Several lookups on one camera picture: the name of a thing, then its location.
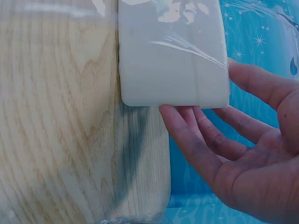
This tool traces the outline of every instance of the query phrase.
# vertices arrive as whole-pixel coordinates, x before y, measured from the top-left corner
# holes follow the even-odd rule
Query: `light wood grain surface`
[[[115,23],[16,14],[17,2],[0,0],[0,224],[164,209],[168,135],[156,108],[121,103]],[[117,0],[104,3],[113,18]]]

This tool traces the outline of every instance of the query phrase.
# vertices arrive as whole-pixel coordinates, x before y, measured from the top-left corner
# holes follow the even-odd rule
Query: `white star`
[[[225,13],[224,14],[222,14],[222,16],[226,19],[226,20],[228,20],[228,18],[231,16],[227,11],[225,11]]]
[[[240,52],[240,49],[238,51],[236,51],[233,55],[236,55],[236,57],[238,57],[238,59],[242,58],[242,56],[244,56],[244,54],[242,54],[243,52]]]
[[[263,35],[261,35],[261,37],[258,37],[258,36],[257,36],[257,38],[254,38],[254,39],[256,40],[255,43],[257,43],[257,47],[256,47],[256,48],[258,48],[258,46],[260,46],[260,45],[262,46],[263,43],[266,44],[266,43],[264,42],[265,39],[262,39],[262,38],[263,38]]]

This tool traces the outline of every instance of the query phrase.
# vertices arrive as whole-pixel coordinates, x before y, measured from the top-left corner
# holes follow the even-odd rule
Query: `white bar of soap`
[[[228,106],[219,0],[119,0],[119,48],[125,104]]]

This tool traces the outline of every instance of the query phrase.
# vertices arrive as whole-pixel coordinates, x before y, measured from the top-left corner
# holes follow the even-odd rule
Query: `blue printed fabric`
[[[299,80],[299,1],[221,0],[228,56]],[[248,115],[278,127],[275,111],[231,84],[230,104]],[[252,143],[221,121],[211,110],[208,118],[230,139]],[[189,166],[170,138],[171,200],[166,211],[174,224],[257,224],[258,220],[222,204]]]

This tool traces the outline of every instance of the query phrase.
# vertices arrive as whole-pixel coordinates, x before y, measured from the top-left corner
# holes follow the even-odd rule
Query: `fingernail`
[[[231,64],[231,63],[238,63],[236,60],[228,57],[228,63]]]

